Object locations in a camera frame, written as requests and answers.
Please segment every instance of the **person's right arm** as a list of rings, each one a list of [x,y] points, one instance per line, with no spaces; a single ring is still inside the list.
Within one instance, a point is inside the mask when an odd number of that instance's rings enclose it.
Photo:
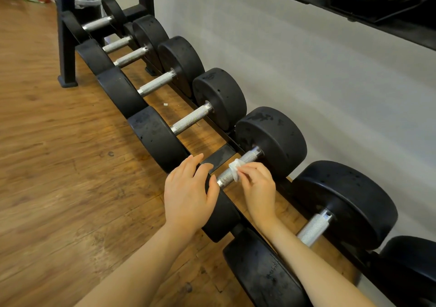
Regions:
[[[261,163],[238,168],[254,223],[296,274],[314,307],[374,307],[319,255],[304,245],[275,214],[275,183]]]

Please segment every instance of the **white wipe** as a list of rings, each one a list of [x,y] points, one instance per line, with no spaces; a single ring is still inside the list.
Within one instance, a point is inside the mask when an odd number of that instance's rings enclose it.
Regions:
[[[230,168],[230,171],[232,172],[233,179],[238,182],[239,181],[239,175],[238,175],[238,167],[241,167],[245,165],[245,162],[243,162],[241,159],[235,159],[235,161],[232,161],[230,164],[228,164],[228,168]]]

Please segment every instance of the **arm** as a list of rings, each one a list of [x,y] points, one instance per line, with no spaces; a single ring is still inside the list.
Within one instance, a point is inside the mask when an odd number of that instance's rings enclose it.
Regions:
[[[256,226],[297,275],[315,307],[374,307],[374,304],[319,255],[304,245],[275,215],[275,183],[263,164],[238,168],[248,211]]]
[[[211,176],[206,194],[204,184],[213,166],[203,164],[196,171],[202,158],[203,154],[189,156],[168,175],[164,226],[76,307],[142,307],[151,303],[171,265],[215,207],[219,186]]]

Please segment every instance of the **white wall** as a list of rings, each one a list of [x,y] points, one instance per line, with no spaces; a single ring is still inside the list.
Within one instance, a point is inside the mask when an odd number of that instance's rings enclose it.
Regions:
[[[436,52],[292,0],[155,0],[170,36],[302,130],[306,161],[365,173],[399,210],[394,235],[436,240]]]

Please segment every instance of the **metal handle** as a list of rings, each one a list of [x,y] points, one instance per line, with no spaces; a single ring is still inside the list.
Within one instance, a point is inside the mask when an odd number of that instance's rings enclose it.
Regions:
[[[205,116],[207,116],[210,112],[213,111],[214,108],[212,107],[212,105],[208,101],[206,101],[204,105],[195,109],[186,117],[180,119],[174,125],[172,125],[171,131],[177,136],[178,134],[188,129],[194,123],[199,122],[201,119],[203,119]]]
[[[112,20],[113,20],[112,16],[102,17],[100,19],[93,20],[91,22],[88,22],[88,23],[82,25],[82,28],[87,32],[92,32],[92,31],[99,29],[101,27],[105,27],[107,25],[110,25]]]
[[[139,58],[143,57],[147,52],[148,52],[147,47],[136,49],[135,51],[132,51],[131,53],[128,53],[127,55],[121,58],[118,58],[115,62],[113,62],[113,64],[115,66],[118,66],[119,68],[126,67],[128,64],[136,62]]]
[[[246,152],[240,159],[247,164],[248,162],[256,161],[261,155],[263,155],[262,150],[259,147],[254,147],[250,151]],[[224,189],[232,182],[233,182],[233,174],[230,168],[227,168],[217,178],[217,183],[221,189]]]
[[[139,95],[141,95],[142,97],[149,95],[153,91],[159,89],[161,86],[164,86],[168,82],[171,82],[176,76],[176,72],[171,69],[171,71],[162,74],[161,76],[155,78],[153,81],[150,81],[149,83],[144,84],[142,87],[140,87],[138,89]]]
[[[129,42],[133,40],[133,36],[129,35],[126,37],[123,37],[122,39],[116,40],[115,42],[109,43],[108,45],[105,45],[103,47],[103,50],[110,54],[114,51],[117,51],[118,49],[124,48],[126,45],[129,44]]]
[[[309,222],[297,234],[297,238],[308,247],[311,247],[324,231],[327,230],[332,218],[333,215],[328,210],[323,209],[320,213],[312,216]]]

